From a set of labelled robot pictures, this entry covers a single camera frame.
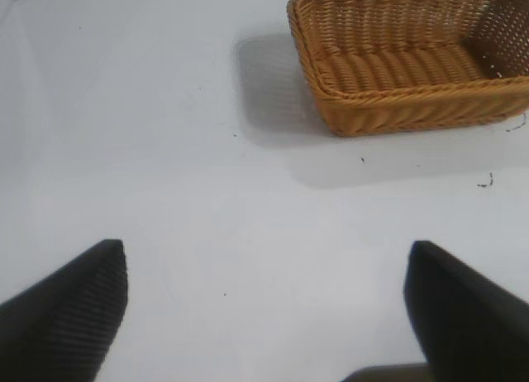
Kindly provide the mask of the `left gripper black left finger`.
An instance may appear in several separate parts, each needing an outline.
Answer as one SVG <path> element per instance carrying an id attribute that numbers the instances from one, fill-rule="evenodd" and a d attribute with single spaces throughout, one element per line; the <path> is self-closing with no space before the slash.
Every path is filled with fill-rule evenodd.
<path id="1" fill-rule="evenodd" d="M 106 239 L 1 305 L 3 381 L 93 381 L 128 303 L 122 241 Z"/>

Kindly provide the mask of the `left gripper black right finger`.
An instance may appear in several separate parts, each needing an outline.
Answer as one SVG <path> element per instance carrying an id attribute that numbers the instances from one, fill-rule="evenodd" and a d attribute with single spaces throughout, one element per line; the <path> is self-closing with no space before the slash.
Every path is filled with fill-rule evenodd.
<path id="1" fill-rule="evenodd" d="M 413 243 L 404 299 L 434 380 L 528 379 L 528 304 L 448 251 Z"/>

